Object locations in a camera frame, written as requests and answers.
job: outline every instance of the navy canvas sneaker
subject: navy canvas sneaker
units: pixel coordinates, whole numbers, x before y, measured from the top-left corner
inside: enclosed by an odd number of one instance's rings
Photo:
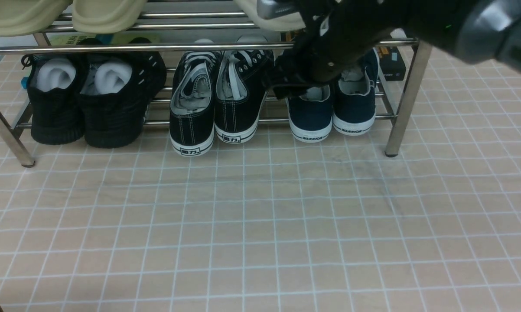
[[[293,136],[306,143],[324,140],[332,130],[334,92],[327,85],[310,88],[300,97],[286,99]]]
[[[335,83],[334,128],[346,136],[370,130],[376,117],[375,89],[380,60],[375,49],[359,60],[359,66],[344,71]]]

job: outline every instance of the shoe rack leg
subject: shoe rack leg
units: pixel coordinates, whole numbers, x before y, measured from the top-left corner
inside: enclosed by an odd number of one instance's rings
[[[399,148],[405,136],[405,130],[407,130],[407,125],[413,112],[413,106],[415,105],[415,100],[417,99],[420,84],[423,81],[431,52],[432,46],[422,41],[415,50],[415,55],[411,62],[411,69],[409,69],[407,82],[403,89],[403,95],[397,106],[397,118],[395,118],[390,138],[387,141],[385,154],[388,157],[395,157],[399,154]]]
[[[16,158],[19,160],[22,166],[31,168],[35,165],[35,160],[31,157],[29,152],[23,146],[17,136],[13,134],[9,123],[0,112],[0,137],[4,140]]]

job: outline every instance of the white sock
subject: white sock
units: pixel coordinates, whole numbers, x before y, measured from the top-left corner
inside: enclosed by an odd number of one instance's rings
[[[131,66],[122,61],[108,61],[97,68],[94,87],[98,94],[118,93],[130,81]]]
[[[66,89],[76,77],[76,69],[72,62],[65,58],[47,61],[37,73],[37,89],[47,92],[54,88]]]

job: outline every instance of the tiled floor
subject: tiled floor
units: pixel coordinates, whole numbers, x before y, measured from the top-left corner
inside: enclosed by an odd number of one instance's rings
[[[0,108],[25,99],[15,57]],[[165,130],[98,150],[0,139],[5,312],[521,312],[521,77],[434,52],[395,159],[391,125],[177,156]]]

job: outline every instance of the slipper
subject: slipper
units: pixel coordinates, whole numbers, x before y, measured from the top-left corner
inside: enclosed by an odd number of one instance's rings
[[[72,0],[0,0],[0,37],[40,32],[71,3]]]
[[[72,22],[79,32],[117,33],[135,24],[147,0],[74,0]]]

